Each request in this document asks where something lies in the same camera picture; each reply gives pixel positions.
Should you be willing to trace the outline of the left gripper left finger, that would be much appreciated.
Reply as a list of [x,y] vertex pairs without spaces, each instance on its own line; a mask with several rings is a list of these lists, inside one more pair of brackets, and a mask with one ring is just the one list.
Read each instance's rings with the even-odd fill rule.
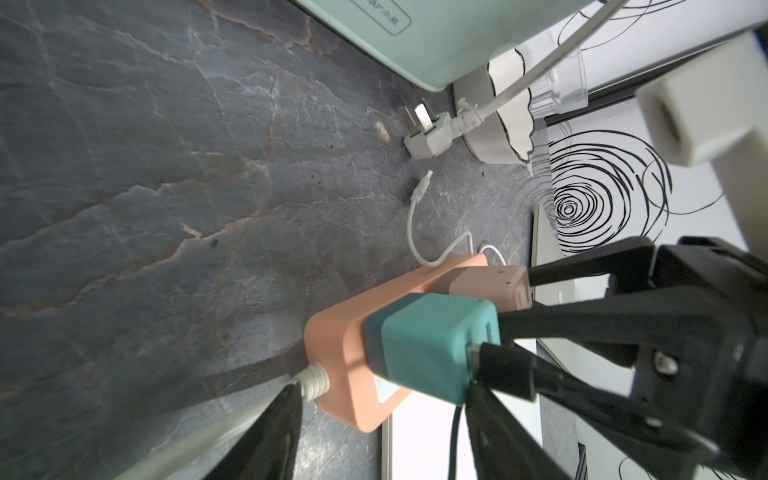
[[302,412],[300,385],[285,386],[204,479],[292,479]]

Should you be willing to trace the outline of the teal charger adapter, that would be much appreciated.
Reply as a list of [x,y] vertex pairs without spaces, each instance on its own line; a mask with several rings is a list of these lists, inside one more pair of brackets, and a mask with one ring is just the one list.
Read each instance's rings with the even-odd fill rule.
[[484,299],[411,293],[367,317],[367,364],[376,377],[461,405],[473,377],[470,345],[500,343],[498,313]]

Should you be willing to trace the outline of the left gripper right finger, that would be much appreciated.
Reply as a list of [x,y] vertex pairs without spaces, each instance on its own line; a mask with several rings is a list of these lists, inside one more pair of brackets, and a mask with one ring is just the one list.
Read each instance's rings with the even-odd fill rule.
[[569,479],[483,383],[469,384],[465,411],[478,479]]

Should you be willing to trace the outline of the pink power strip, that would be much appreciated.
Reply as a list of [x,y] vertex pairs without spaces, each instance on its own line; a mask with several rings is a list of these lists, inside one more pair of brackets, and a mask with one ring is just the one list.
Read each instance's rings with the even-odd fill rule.
[[455,268],[487,264],[482,254],[450,255],[439,267],[419,267],[313,315],[304,330],[307,358],[323,366],[330,382],[316,399],[319,409],[361,432],[375,431],[411,391],[399,388],[379,400],[366,360],[364,321],[408,294],[428,292]]

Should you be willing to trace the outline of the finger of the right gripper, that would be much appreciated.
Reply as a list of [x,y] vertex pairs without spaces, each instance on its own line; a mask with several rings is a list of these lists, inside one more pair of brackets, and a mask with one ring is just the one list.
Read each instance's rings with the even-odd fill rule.
[[532,287],[609,275],[611,294],[649,289],[655,245],[646,237],[630,237],[528,270]]
[[565,338],[605,344],[635,367],[630,395],[566,380],[547,396],[568,408],[658,479],[689,479],[720,455],[707,418],[706,376],[719,335],[715,302],[689,287],[564,304],[500,316],[502,341]]

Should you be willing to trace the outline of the pink charger adapter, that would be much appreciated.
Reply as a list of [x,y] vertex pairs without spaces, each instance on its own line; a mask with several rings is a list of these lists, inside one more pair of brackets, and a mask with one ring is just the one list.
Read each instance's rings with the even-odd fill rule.
[[492,302],[499,313],[532,307],[528,269],[524,266],[471,266],[452,269],[430,293]]

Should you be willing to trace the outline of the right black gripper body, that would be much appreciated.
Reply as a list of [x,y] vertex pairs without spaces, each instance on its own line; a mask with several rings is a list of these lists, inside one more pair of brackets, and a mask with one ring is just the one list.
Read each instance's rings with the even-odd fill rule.
[[714,467],[767,476],[767,264],[718,238],[654,246],[635,238],[613,293],[649,293],[670,307],[640,347],[634,400],[719,447]]

